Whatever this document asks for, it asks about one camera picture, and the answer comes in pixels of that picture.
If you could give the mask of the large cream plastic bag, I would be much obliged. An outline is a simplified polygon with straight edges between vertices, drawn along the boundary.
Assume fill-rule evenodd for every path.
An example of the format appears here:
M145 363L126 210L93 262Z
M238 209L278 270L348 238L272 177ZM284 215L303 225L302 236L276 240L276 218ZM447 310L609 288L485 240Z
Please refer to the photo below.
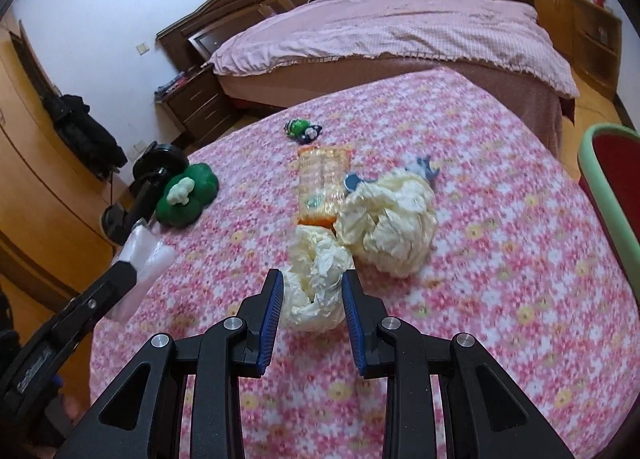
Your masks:
M334 231L338 242L360 261L405 278L426 262L437 226L431 185L396 168L349 193L337 212Z

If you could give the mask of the dark wooden headboard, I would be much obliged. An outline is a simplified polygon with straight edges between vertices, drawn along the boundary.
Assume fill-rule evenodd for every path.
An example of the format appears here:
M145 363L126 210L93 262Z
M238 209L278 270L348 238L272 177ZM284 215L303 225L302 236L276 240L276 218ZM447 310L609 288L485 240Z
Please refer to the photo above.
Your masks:
M267 18L312 0L206 0L189 15L156 34L156 40L179 71L209 60L229 38Z

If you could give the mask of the pink bed quilt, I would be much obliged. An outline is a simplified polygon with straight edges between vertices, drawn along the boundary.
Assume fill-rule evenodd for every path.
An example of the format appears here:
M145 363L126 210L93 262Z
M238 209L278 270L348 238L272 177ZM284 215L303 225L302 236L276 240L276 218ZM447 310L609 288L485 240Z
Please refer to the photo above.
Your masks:
M261 75L347 58L471 61L578 97L570 64L537 18L510 0L314 0L232 36L208 63L218 75Z

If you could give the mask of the wooden wardrobe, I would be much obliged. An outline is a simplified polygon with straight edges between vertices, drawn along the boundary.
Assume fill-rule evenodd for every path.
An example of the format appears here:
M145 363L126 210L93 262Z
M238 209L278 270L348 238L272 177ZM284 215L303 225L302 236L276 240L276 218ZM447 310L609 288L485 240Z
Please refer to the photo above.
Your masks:
M1 271L58 311L110 265L99 218L113 187L94 177L53 130L1 18Z

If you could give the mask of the small green toy car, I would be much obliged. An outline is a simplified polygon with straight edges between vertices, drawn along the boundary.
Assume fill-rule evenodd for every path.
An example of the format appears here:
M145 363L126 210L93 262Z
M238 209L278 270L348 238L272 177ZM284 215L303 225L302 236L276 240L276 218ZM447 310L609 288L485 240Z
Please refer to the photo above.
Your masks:
M285 124L286 136L295 140L299 145L311 144L322 132L322 127L307 120L293 119Z

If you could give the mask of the clear plastic bag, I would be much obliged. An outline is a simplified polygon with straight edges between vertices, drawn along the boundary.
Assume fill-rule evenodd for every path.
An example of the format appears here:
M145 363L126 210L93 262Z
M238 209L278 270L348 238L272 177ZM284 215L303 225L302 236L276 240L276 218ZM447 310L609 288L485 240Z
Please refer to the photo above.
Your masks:
M122 249L114 257L116 262L129 263L137 273L137 282L106 314L116 323L128 323L137 312L153 283L175 262L176 253L160 240L145 220L138 220Z

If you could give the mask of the small cream plastic bag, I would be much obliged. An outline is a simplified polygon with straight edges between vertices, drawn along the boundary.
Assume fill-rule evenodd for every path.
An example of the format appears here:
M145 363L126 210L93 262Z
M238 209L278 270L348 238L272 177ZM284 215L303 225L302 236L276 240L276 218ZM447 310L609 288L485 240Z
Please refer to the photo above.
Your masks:
M282 269L281 325L297 332L326 332L345 319L342 277L354 269L352 252L328 228L298 225Z

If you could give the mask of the pink floral table cloth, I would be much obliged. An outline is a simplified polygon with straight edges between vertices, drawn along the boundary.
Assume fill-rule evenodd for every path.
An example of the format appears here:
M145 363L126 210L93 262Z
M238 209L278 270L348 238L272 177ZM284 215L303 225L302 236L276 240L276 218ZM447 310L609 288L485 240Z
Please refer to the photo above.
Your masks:
M96 327L91 394L155 333L200 335L235 314L271 268L309 286L314 266L290 254L303 204L300 151L284 131L295 119L319 124L318 145L344 150L363 179L408 191L412 220L433 216L420 242L393 197L376 213L348 210L338 239L363 288L428 335L474 335L576 457L604 450L639 394L634 294L562 164L449 70L326 95L194 152L218 196L194 225L162 230L175 262L128 323Z

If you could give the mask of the black hanging jacket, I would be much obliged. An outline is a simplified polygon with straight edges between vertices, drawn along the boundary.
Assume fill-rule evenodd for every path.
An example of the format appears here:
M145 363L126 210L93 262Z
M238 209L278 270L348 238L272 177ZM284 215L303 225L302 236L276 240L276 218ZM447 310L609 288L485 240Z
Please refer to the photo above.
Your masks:
M58 137L98 179L109 179L128 160L113 135L90 115L84 98L75 95L42 97Z

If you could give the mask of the brown bed base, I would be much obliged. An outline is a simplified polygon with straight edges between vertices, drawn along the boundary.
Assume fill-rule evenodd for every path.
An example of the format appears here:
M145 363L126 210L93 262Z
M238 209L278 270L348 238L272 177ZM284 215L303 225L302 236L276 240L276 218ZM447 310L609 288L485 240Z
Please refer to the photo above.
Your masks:
M546 147L559 156L563 122L575 119L574 97L564 97L536 76L471 61L411 58L348 58L308 62L261 75L221 75L224 93L236 100L285 109L353 88L389 89L394 83L420 85L429 76L457 75L484 90L511 111Z

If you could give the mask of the biscuit packet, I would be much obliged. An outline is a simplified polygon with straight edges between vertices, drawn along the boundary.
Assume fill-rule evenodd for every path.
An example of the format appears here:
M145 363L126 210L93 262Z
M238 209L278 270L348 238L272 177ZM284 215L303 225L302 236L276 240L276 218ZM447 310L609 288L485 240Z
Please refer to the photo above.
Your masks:
M344 179L352 153L346 147L300 149L298 163L298 223L331 229L346 197Z

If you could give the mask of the red bin with green rim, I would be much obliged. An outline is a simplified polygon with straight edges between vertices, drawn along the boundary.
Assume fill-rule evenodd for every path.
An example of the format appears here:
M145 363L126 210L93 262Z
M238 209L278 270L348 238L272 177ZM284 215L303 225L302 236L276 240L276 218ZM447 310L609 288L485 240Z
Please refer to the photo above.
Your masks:
M613 123L589 127L578 150L585 191L611 248L639 293L639 134Z

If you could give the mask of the black suction mount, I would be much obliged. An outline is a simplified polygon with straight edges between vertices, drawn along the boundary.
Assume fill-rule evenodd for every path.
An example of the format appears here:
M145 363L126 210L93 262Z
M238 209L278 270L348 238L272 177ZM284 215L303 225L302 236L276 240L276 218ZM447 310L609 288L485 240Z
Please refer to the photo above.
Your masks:
M139 220L149 222L168 182L188 165L188 157L180 148L153 141L132 168L132 207L127 210L116 202L103 211L100 225L104 236L121 247Z

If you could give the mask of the dark wooden nightstand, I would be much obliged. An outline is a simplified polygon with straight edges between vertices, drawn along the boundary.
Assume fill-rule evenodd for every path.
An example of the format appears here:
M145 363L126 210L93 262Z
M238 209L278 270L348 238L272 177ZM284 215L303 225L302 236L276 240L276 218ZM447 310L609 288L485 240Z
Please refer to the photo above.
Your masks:
M211 68L186 73L156 103L198 147L218 139L238 119Z

